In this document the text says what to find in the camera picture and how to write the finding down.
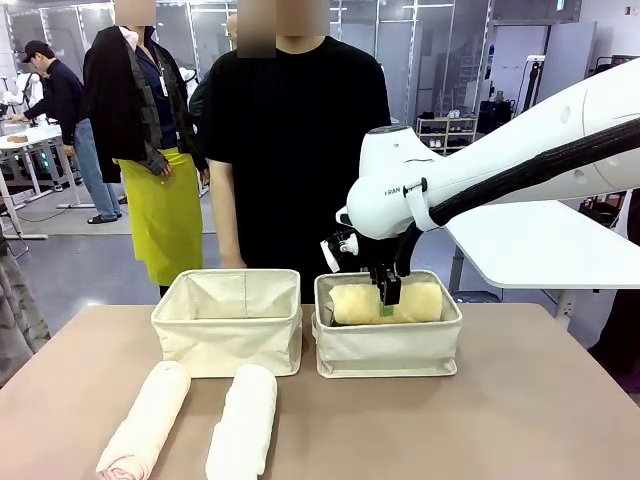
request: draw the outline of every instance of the shoe rack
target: shoe rack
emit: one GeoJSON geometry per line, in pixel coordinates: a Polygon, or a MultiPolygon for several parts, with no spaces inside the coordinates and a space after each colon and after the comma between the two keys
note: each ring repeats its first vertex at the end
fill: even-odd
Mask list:
{"type": "Polygon", "coordinates": [[[416,135],[422,143],[443,156],[472,144],[477,130],[478,117],[475,115],[460,118],[418,118],[416,121],[416,135]]]}

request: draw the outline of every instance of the yellow rolled towel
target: yellow rolled towel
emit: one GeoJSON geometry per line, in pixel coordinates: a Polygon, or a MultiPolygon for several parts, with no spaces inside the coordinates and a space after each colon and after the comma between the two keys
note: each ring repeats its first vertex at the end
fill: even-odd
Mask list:
{"type": "Polygon", "coordinates": [[[403,285],[400,304],[392,317],[380,315],[380,294],[375,285],[338,285],[329,292],[333,315],[341,325],[389,325],[440,321],[442,292],[437,283],[403,285]]]}

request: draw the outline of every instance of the sandal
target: sandal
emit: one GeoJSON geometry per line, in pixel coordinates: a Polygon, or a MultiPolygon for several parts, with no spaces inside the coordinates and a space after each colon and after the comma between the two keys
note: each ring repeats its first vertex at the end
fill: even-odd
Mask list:
{"type": "Polygon", "coordinates": [[[87,223],[89,225],[101,225],[103,223],[113,223],[113,222],[117,222],[118,218],[114,218],[113,220],[105,220],[104,218],[102,218],[102,215],[96,215],[93,218],[90,218],[89,220],[87,220],[87,223]]]}

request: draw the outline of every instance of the tabletop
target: tabletop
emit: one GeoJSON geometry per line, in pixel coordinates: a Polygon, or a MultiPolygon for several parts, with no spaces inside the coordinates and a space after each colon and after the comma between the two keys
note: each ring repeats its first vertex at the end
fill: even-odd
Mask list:
{"type": "Polygon", "coordinates": [[[50,140],[62,135],[59,125],[41,125],[39,127],[26,128],[21,132],[12,133],[11,135],[5,135],[0,137],[0,150],[15,150],[22,147],[27,147],[35,143],[40,143],[44,140],[50,140]],[[9,137],[26,135],[28,140],[22,143],[9,142],[9,137]]]}
{"type": "MultiPolygon", "coordinates": [[[[262,480],[637,478],[640,409],[535,305],[461,305],[450,378],[327,380],[308,318],[262,480]]],[[[161,359],[152,307],[79,313],[0,390],[0,478],[89,480],[161,359]]],[[[151,480],[205,480],[229,379],[192,382],[151,480]]]]}
{"type": "Polygon", "coordinates": [[[478,207],[445,228],[496,287],[640,288],[640,247],[557,201],[478,207]]]}

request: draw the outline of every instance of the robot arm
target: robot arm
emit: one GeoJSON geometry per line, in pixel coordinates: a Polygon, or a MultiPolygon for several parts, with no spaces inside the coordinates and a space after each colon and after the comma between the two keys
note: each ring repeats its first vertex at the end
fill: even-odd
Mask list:
{"type": "Polygon", "coordinates": [[[449,157],[408,127],[364,139],[360,178],[323,242],[335,270],[356,254],[385,305],[399,301],[422,232],[489,203],[585,197],[640,187],[640,60],[549,98],[449,157]]]}

